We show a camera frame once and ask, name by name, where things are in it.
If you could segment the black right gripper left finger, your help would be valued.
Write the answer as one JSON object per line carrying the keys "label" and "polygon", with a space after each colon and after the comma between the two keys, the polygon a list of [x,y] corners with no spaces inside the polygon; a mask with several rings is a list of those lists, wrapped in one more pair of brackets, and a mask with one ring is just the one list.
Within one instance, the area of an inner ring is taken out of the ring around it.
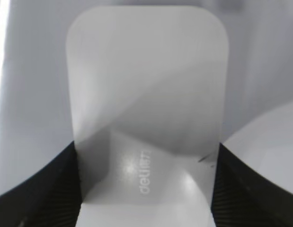
{"label": "black right gripper left finger", "polygon": [[0,227],[74,227],[82,195],[71,142],[49,164],[0,196]]}

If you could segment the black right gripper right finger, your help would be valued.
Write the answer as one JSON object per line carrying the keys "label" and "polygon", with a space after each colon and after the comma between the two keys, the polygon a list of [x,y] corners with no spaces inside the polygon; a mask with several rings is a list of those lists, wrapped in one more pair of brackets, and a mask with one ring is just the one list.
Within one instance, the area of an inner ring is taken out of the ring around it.
{"label": "black right gripper right finger", "polygon": [[293,227],[293,194],[220,144],[211,212],[217,227]]}

